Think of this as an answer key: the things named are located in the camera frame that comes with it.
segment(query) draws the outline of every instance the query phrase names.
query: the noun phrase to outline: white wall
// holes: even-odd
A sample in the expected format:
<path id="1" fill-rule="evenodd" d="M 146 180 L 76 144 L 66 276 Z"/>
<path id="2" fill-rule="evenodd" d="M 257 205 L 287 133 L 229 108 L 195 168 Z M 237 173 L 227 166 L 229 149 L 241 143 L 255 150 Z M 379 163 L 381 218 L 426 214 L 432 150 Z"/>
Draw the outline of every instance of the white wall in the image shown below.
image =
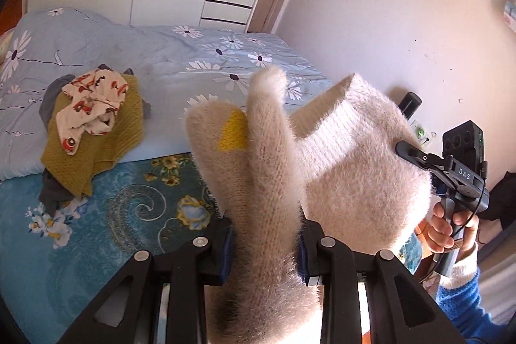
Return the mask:
<path id="1" fill-rule="evenodd" d="M 467 120 L 484 131 L 489 183 L 516 171 L 516 33 L 506 0 L 290 0 L 277 34 L 332 80 L 358 72 L 438 137 Z"/>

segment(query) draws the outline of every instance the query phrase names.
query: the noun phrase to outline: wall outlet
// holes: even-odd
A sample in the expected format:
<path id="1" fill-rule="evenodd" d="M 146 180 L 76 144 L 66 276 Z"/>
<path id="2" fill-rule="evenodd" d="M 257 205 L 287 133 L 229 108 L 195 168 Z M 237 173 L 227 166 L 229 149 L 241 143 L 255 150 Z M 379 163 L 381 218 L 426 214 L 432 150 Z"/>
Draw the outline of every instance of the wall outlet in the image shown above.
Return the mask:
<path id="1" fill-rule="evenodd" d="M 420 122 L 414 120 L 410 124 L 410 127 L 414 131 L 419 146 L 427 147 L 430 143 L 432 143 L 432 134 L 427 131 Z"/>

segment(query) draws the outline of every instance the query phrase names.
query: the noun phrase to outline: white fuzzy sweater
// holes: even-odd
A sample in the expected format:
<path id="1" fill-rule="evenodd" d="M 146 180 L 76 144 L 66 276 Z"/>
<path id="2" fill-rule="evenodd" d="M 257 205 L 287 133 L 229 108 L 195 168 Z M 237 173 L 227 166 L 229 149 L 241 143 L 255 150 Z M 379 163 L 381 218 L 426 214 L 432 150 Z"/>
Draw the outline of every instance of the white fuzzy sweater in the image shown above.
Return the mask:
<path id="1" fill-rule="evenodd" d="M 299 205 L 374 254 L 397 251 L 430 204 L 427 174 L 394 154 L 415 139 L 389 99 L 353 75 L 289 118 L 286 83 L 270 66 L 250 81 L 247 115 L 214 101 L 186 116 L 194 160 L 237 232 L 230 280 L 207 290 L 212 344 L 319 341 L 317 291 L 295 267 Z"/>

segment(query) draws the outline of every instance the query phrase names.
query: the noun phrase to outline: orange headboard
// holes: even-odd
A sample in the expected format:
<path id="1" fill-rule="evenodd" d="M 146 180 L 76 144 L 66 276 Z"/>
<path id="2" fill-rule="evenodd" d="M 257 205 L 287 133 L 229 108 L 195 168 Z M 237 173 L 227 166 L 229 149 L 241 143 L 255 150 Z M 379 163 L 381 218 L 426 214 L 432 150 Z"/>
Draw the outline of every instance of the orange headboard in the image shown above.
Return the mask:
<path id="1" fill-rule="evenodd" d="M 14 28 L 22 17 L 22 0 L 7 0 L 0 12 L 0 35 Z"/>

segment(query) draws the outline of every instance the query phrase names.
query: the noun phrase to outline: teal floral blanket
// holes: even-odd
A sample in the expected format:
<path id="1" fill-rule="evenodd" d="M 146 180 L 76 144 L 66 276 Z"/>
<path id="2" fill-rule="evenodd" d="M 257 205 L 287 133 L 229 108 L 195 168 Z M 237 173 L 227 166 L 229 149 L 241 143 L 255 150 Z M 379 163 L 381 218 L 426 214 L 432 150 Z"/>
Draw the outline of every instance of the teal floral blanket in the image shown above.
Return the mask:
<path id="1" fill-rule="evenodd" d="M 54 344 L 135 251 L 173 251 L 219 217 L 189 153 L 118 164 L 54 217 L 41 187 L 40 174 L 0 184 L 0 292 L 32 344 Z M 399 256 L 416 269 L 414 235 Z"/>

